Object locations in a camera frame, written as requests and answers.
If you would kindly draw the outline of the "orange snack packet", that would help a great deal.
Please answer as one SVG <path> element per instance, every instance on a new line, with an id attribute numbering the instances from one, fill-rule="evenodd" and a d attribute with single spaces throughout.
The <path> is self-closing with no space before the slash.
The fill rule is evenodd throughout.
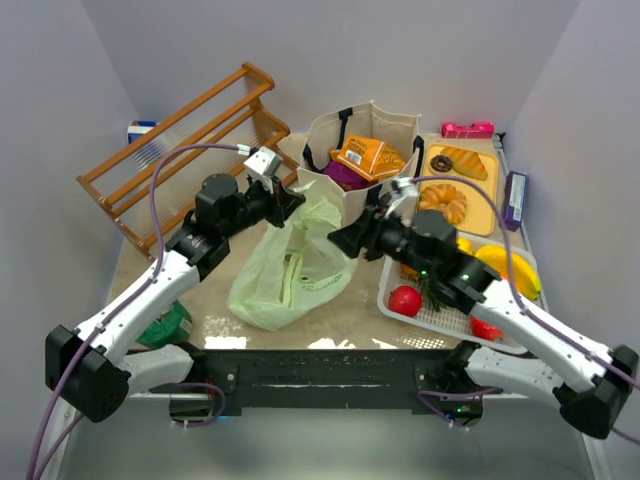
<path id="1" fill-rule="evenodd" d="M 341 148 L 330 149 L 329 154 L 333 161 L 369 182 L 395 176 L 406 165 L 388 142 L 354 134 L 347 137 Z"/>

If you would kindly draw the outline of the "beige canvas tote bag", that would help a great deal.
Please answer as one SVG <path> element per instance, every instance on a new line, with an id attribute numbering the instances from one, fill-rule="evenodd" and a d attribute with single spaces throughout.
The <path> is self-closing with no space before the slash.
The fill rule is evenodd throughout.
<path id="1" fill-rule="evenodd" d="M 356 167 L 360 166 L 364 147 L 348 146 L 353 137 L 358 137 L 372 145 L 373 153 L 383 145 L 392 148 L 402 164 L 391 175 L 410 177 L 424 158 L 419 126 L 418 115 L 387 112 L 372 101 L 321 116 L 312 122 L 302 147 L 298 180 L 301 184 L 312 182 L 349 224 L 362 212 L 369 191 L 377 187 L 388 190 L 391 179 L 369 180 L 337 158 L 350 157 Z"/>

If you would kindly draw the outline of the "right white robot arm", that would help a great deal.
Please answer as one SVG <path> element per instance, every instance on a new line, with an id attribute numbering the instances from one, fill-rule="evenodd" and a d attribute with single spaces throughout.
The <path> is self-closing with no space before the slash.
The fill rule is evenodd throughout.
<path id="1" fill-rule="evenodd" d="M 531 354 L 523 359 L 473 348 L 463 366 L 471 382 L 556 406 L 592 438 L 614 432 L 638 385 L 638 354 L 595 342 L 522 297 L 495 269 L 458 248 L 457 231 L 441 212 L 420 211 L 405 225 L 395 213 L 367 207 L 327 238 L 350 258 L 387 256 L 425 274 L 440 303 L 500 328 Z"/>

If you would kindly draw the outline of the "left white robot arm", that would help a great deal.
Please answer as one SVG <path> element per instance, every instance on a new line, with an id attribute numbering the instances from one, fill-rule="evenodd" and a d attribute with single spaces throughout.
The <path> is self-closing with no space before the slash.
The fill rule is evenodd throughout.
<path id="1" fill-rule="evenodd" d="M 94 423 L 111 416 L 135 387 L 155 388 L 188 376 L 187 350 L 166 348 L 169 364 L 125 364 L 129 347 L 179 296 L 198 285 L 229 254 L 232 236 L 267 221 L 281 228 L 303 205 L 301 193 L 279 178 L 252 180 L 240 192 L 234 177 L 207 177 L 184 217 L 148 272 L 115 301 L 69 330 L 53 329 L 45 340 L 45 383 Z"/>

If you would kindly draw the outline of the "light green plastic bag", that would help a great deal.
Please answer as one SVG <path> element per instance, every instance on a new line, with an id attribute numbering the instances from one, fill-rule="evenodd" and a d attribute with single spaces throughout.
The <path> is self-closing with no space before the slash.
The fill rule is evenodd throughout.
<path id="1" fill-rule="evenodd" d="M 294 189 L 306 201 L 282 228 L 270 226 L 234 280 L 228 309 L 244 322 L 277 331 L 343 292 L 358 261 L 327 238 L 342 214 L 312 181 Z"/>

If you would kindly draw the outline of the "yellow lemon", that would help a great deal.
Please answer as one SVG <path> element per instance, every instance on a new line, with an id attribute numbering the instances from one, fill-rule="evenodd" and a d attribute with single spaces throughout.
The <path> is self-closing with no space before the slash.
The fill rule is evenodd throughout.
<path id="1" fill-rule="evenodd" d="M 472 255 L 474 253 L 471 241 L 465 237 L 459 237 L 457 239 L 457 247 L 465 254 Z"/>

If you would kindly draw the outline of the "purple snack packet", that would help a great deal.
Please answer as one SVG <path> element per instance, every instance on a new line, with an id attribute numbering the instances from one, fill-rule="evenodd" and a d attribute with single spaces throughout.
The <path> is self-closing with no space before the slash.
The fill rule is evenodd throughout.
<path id="1" fill-rule="evenodd" d="M 363 190 L 370 186 L 370 182 L 347 166 L 330 161 L 322 173 L 332 179 L 344 191 Z"/>

